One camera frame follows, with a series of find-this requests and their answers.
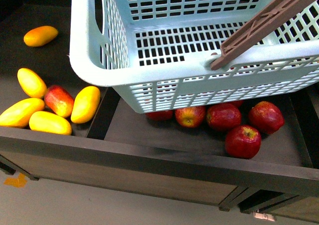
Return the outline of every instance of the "shopping basket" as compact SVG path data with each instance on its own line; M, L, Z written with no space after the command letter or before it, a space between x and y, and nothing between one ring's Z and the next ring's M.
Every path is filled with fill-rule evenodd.
M225 66L221 44L272 0L72 0L70 62L138 113L290 93L319 81L314 1Z

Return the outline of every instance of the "gray floor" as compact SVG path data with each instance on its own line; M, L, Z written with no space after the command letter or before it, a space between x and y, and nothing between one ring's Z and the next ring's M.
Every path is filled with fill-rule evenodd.
M1 225L314 225L277 217L261 221L237 208L154 198L40 179L23 188L4 185L17 178L0 171Z

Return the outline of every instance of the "yellow mango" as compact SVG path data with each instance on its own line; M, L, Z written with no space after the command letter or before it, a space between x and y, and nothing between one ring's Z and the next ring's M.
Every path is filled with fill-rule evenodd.
M29 126L31 130L54 134L71 135L72 128L65 118L56 114L38 111L32 114Z
M58 36L59 32L56 28L45 25L30 30L23 37L23 41L27 46L39 47L48 44Z
M43 98L47 87L44 81L34 71L21 68L17 73L18 81L23 91L31 98Z
M44 101L38 98L23 99L6 109L0 115L0 126L24 128L33 113L43 110Z
M82 124L90 121L99 106L101 92L95 86L88 86L82 89L74 100L71 121Z

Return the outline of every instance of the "basket handle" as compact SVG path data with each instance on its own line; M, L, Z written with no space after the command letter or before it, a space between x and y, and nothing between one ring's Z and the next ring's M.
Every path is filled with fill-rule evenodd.
M217 70L228 64L314 1L273 0L222 43L221 57L210 68Z

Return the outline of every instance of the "red apple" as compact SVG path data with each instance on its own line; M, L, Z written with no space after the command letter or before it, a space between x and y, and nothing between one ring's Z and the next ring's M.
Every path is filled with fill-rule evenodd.
M259 131L249 125L237 126L226 135L226 152L235 158L253 158L258 153L260 145Z
M183 127L196 128L201 125L206 115L205 106L175 109L175 119Z
M236 101L230 101L226 103L235 105L237 108L239 108L244 103L244 100L236 100Z
M57 115L67 118L71 115L74 99L63 87L52 85L44 96L45 104Z
M215 104L206 113L207 124L218 132L226 132L240 125L239 109L229 103Z
M173 110L165 110L165 111L156 111L156 112L150 112L146 113L146 117L154 120L154 121L165 121L169 120L173 117Z
M273 134L285 124L280 109L267 101L256 104L249 111L248 120L252 126L265 134Z

